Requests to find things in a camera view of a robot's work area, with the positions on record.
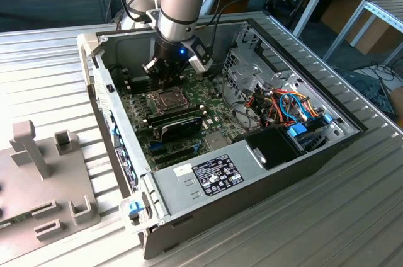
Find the blue cable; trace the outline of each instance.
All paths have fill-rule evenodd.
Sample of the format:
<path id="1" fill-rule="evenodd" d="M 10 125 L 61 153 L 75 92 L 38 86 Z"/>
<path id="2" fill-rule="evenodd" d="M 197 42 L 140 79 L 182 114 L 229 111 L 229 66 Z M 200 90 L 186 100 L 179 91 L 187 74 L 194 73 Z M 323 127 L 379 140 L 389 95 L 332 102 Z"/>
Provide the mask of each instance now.
<path id="1" fill-rule="evenodd" d="M 279 100 L 279 102 L 280 102 L 280 108 L 281 108 L 281 111 L 283 112 L 284 115 L 286 115 L 287 117 L 289 117 L 289 118 L 291 118 L 292 120 L 294 120 L 295 123 L 298 123 L 298 120 L 297 120 L 294 116 L 291 116 L 290 114 L 288 114 L 288 113 L 284 110 L 284 107 L 283 107 L 283 98 L 284 98 L 284 96 L 289 96 L 289 97 L 293 98 L 293 99 L 298 103 L 300 109 L 302 110 L 302 113 L 304 113 L 304 115 L 305 115 L 308 119 L 312 118 L 312 116 L 309 114 L 309 112 L 308 112 L 308 111 L 304 108 L 304 106 L 302 105 L 301 101 L 300 101 L 300 100 L 298 99 L 298 97 L 296 97 L 294 94 L 284 94 L 284 95 L 282 95 L 282 96 L 280 97 L 280 100 Z"/>

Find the motherboard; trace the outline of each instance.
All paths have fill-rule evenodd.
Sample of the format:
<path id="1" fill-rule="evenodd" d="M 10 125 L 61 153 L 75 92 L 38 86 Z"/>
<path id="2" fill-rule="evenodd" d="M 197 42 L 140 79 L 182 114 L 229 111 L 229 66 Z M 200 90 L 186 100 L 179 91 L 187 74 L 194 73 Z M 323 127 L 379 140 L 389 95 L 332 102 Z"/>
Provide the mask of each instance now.
<path id="1" fill-rule="evenodd" d="M 155 171 L 229 145 L 250 126 L 225 104 L 218 84 L 192 70 L 179 86 L 143 94 L 121 89 L 120 97 Z"/>

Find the warning label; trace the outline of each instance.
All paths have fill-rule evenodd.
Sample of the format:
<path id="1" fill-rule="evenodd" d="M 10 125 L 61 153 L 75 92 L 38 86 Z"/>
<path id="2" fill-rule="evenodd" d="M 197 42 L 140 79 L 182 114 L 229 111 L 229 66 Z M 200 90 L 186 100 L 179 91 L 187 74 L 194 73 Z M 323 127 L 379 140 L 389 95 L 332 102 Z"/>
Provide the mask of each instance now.
<path id="1" fill-rule="evenodd" d="M 244 181 L 228 155 L 193 166 L 192 170 L 208 196 L 214 196 Z"/>

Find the white label sticker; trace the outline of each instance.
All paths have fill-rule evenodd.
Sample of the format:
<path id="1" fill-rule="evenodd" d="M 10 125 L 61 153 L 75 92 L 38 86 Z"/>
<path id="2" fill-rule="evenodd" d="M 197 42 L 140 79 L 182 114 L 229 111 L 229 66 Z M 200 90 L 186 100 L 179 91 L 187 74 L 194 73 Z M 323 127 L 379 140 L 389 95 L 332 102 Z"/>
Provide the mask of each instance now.
<path id="1" fill-rule="evenodd" d="M 176 174 L 177 177 L 183 176 L 184 174 L 188 174 L 191 173 L 191 164 L 185 164 L 182 166 L 178 166 L 177 168 L 174 168 L 174 172 Z"/>

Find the robotic arm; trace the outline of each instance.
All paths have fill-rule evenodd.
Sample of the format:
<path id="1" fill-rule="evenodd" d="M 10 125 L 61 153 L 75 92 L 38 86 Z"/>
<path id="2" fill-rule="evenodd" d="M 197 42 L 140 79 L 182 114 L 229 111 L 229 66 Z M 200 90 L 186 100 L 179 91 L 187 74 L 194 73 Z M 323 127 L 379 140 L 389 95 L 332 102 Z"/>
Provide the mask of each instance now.
<path id="1" fill-rule="evenodd" d="M 208 70 L 212 58 L 195 36 L 203 0 L 161 0 L 154 58 L 143 70 L 165 88 L 178 81 L 191 64 L 198 74 Z"/>

